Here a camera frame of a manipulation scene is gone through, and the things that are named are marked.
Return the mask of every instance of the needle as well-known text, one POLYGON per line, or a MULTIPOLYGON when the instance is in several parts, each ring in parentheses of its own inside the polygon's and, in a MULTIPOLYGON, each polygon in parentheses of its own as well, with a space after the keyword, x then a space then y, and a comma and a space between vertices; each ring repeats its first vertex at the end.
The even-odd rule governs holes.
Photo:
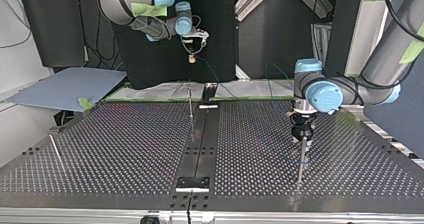
POLYGON ((188 103, 190 105, 190 118, 193 118, 193 105, 191 104, 191 84, 188 83, 188 103))
POLYGON ((302 139, 302 152, 300 153, 300 166, 299 166, 299 177, 298 177, 298 184, 302 183, 302 175, 303 175, 303 168, 305 165, 305 156, 306 156, 306 145, 308 143, 308 138, 304 137, 302 139))

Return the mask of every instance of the wire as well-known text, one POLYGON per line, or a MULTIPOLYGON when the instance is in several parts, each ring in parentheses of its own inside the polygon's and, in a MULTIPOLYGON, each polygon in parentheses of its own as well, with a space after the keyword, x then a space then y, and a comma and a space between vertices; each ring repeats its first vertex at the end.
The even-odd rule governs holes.
POLYGON ((272 63, 272 62, 268 62, 267 64, 266 64, 266 67, 269 65, 269 64, 271 64, 271 65, 273 65, 279 72, 281 72, 283 75, 284 75, 284 77, 287 79, 287 81, 289 82, 289 84, 293 87, 293 89, 294 89, 294 85, 293 85, 293 83, 291 83, 290 82, 290 78, 289 78, 289 76, 287 75, 287 73, 285 72, 285 71, 283 71, 281 68, 279 68, 277 65, 275 65, 274 63, 272 63))
POLYGON ((230 90, 228 90, 228 88, 226 86, 224 86, 224 84, 221 83, 221 81, 219 80, 218 76, 216 75, 215 71, 213 70, 213 68, 209 65, 209 62, 206 61, 205 59, 196 56, 197 59, 201 60, 203 63, 205 63, 205 65, 211 70, 212 74, 214 75, 218 85, 221 85, 228 93, 230 93, 231 96, 233 96, 236 100, 239 100, 230 90))
POLYGON ((194 28, 198 28, 200 26, 200 23, 202 23, 202 18, 198 15, 192 15, 192 17, 195 17, 198 19, 197 24, 194 26, 194 28))
POLYGON ((398 26, 405 31, 406 33, 408 33, 410 36, 412 36, 413 38, 424 42, 424 37, 418 35, 415 31, 412 31, 411 29, 409 29, 408 27, 406 27, 402 21, 399 19, 399 17, 396 14, 395 9, 392 6, 392 3, 390 2, 390 0, 384 0, 384 2, 386 2, 386 6, 387 9, 389 10, 390 15, 392 16, 393 20, 396 22, 396 24, 398 24, 398 26))
POLYGON ((27 20, 27 18, 25 16, 24 6, 21 3, 21 1, 20 0, 16 0, 16 2, 19 4, 19 7, 21 8, 23 18, 21 18, 18 15, 18 13, 16 13, 15 9, 13 9, 12 5, 10 5, 10 3, 9 3, 8 0, 3 0, 3 2, 9 7, 9 9, 12 11, 13 15, 15 15, 15 17, 19 20, 19 22, 22 23, 22 25, 24 25, 28 30, 30 30, 28 20, 27 20))
POLYGON ((317 38, 315 33, 315 11, 317 9, 317 3, 318 3, 318 0, 315 0, 314 9, 312 10, 312 35, 313 35, 312 39, 314 40, 315 51, 317 52, 317 59, 319 59, 318 43, 317 43, 317 38))
POLYGON ((194 56, 194 55, 199 54, 200 52, 202 52, 202 51, 203 51, 203 48, 205 47, 204 45, 201 45, 199 50, 197 50, 197 51, 195 51, 195 52, 191 52, 191 51, 187 48, 187 46, 185 45, 185 43, 184 43, 184 39, 183 39, 183 37, 182 37, 182 36, 180 36, 180 39, 181 39, 181 44, 183 45, 183 47, 184 47, 184 49, 186 50, 186 52, 187 52, 188 54, 190 54, 190 55, 193 55, 193 56, 194 56))
POLYGON ((24 40, 22 40, 22 41, 20 41, 20 42, 17 42, 17 43, 14 43, 14 44, 5 45, 5 46, 0 46, 0 48, 1 48, 1 49, 4 49, 4 48, 10 48, 10 47, 16 47, 16 46, 19 46, 19 45, 21 45, 21 44, 24 44, 25 42, 27 42, 27 41, 31 38, 31 35, 32 35, 32 31, 31 31, 31 29, 30 29, 30 27, 29 27, 28 20, 26 19, 24 6, 23 6, 23 4, 22 4, 22 2, 21 2, 20 0, 16 0, 16 1, 19 3, 19 6, 21 7, 21 11, 22 11, 23 18, 21 18, 21 17, 18 15, 18 13, 16 13, 15 9, 13 9, 12 5, 10 5, 10 3, 9 3, 9 1, 8 1, 8 0, 3 0, 3 2, 4 2, 4 3, 8 6, 8 8, 12 11, 13 15, 14 15, 14 16, 15 16, 18 20, 19 20, 19 22, 20 22, 20 23, 22 23, 22 25, 24 25, 24 27, 26 27, 26 28, 29 30, 29 33, 28 33, 28 36, 27 36, 24 40))

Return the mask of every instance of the black panel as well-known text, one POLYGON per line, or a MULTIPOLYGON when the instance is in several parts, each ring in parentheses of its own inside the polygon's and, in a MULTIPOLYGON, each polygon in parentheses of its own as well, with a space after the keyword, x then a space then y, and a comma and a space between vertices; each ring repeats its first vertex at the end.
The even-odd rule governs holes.
POLYGON ((344 73, 362 0, 337 0, 325 64, 328 76, 344 73))
POLYGON ((78 0, 22 0, 43 66, 81 66, 84 38, 78 0))
MULTIPOLYGON (((235 0, 184 0, 191 2, 193 14, 202 17, 201 29, 209 32, 207 47, 199 54, 206 59, 221 82, 235 78, 235 0)), ((168 17, 175 15, 174 7, 168 17)), ((144 33, 114 25, 128 78, 135 89, 162 82, 188 80, 216 82, 207 66, 188 64, 180 39, 149 42, 144 33)))

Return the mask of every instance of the perforated metal table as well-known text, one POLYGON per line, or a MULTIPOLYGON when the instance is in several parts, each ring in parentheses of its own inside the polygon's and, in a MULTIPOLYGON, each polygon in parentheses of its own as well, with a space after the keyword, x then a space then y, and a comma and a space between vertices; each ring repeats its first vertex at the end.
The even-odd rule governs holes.
POLYGON ((102 104, 0 169, 0 223, 34 210, 131 213, 138 221, 147 211, 182 219, 187 212, 414 214, 399 218, 424 223, 424 171, 345 110, 317 118, 299 185, 290 109, 282 101, 220 102, 195 108, 191 119, 187 103, 102 104), (180 177, 207 177, 209 191, 176 192, 180 177))

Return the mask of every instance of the black curtain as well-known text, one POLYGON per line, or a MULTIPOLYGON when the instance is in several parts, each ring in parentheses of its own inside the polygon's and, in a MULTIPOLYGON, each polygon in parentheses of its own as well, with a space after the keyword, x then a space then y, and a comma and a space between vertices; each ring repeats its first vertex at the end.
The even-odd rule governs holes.
MULTIPOLYGON (((236 63, 236 21, 234 5, 236 0, 177 0, 189 1, 194 15, 202 18, 200 28, 210 34, 207 47, 198 54, 209 62, 220 82, 235 78, 236 63)), ((174 7, 168 9, 168 16, 174 16, 174 7)), ((133 31, 126 26, 113 24, 121 57, 134 89, 142 89, 163 82, 187 81, 217 82, 212 71, 198 60, 188 63, 188 54, 180 38, 149 42, 144 33, 133 31)))

